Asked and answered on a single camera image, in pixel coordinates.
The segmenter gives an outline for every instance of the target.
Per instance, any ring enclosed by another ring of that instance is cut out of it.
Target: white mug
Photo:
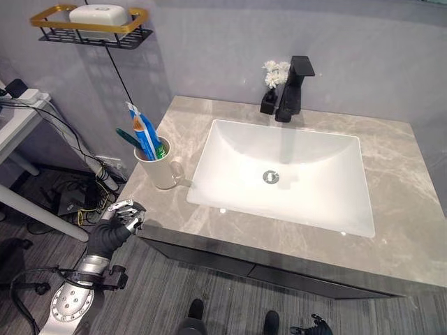
[[[133,155],[145,169],[152,183],[162,190],[168,190],[179,183],[182,177],[182,169],[179,162],[172,161],[173,151],[169,141],[161,136],[159,136],[159,139],[166,152],[166,156],[163,158],[157,159],[156,161],[149,161],[145,153],[136,148],[133,150]]]

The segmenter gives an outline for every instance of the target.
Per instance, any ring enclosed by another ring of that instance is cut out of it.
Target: floor
[[[21,194],[36,196],[36,184],[48,183],[54,174],[29,179],[21,187]],[[55,264],[73,267],[84,253],[83,243],[58,232],[29,234],[24,223],[30,219],[11,209],[5,211],[8,218],[0,223],[0,242],[19,237],[34,243],[23,252],[25,268]],[[20,263],[10,265],[10,272],[19,271]],[[205,302],[204,321],[210,335],[261,334],[264,315],[270,309],[280,315],[279,334],[289,334],[291,325],[310,326],[311,313],[325,318],[334,334],[447,334],[446,295],[333,301],[169,260],[138,237],[131,237],[115,253],[112,264],[124,265],[129,281],[124,290],[105,294],[105,306],[90,334],[174,334],[196,297]],[[27,276],[27,281],[44,278],[50,281],[51,292],[43,296],[32,291],[21,293],[41,327],[60,280],[47,274]],[[30,334],[6,292],[0,294],[0,304],[0,334]]]

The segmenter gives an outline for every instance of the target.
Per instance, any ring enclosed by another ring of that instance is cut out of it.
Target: white flower
[[[271,89],[275,88],[278,84],[280,84],[279,81],[280,78],[278,71],[267,72],[267,75],[265,76],[264,79],[265,84],[269,86],[269,88]]]
[[[288,69],[290,67],[291,67],[291,65],[289,63],[287,63],[286,61],[282,61],[277,64],[277,70],[279,72],[288,72]]]
[[[275,61],[266,61],[264,63],[263,68],[267,70],[267,72],[272,72],[277,69],[277,64]]]
[[[278,85],[285,84],[287,81],[288,72],[286,72],[286,71],[277,71],[277,72],[278,72],[278,75],[277,75]]]

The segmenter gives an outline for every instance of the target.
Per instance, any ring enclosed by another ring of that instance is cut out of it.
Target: wall shelf
[[[142,24],[147,20],[149,14],[147,10],[141,8],[129,9],[132,22],[124,26],[49,21],[48,19],[49,16],[55,13],[68,12],[75,8],[77,8],[77,6],[57,5],[34,15],[30,19],[30,22],[32,26],[39,27],[41,29],[43,36],[39,38],[39,40],[133,50],[136,49],[153,32],[152,30],[144,29],[142,27]],[[82,31],[112,33],[115,36],[115,40],[85,38],[82,36]],[[125,37],[120,38],[119,34],[126,35]]]

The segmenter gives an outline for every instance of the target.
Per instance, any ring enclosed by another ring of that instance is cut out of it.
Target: marble countertop
[[[302,128],[358,136],[376,234],[373,238],[278,221],[186,201],[212,120]],[[447,222],[411,126],[345,114],[302,110],[289,124],[258,105],[176,96],[158,133],[168,138],[185,180],[155,188],[137,164],[120,198],[147,209],[146,225],[304,260],[447,287]]]

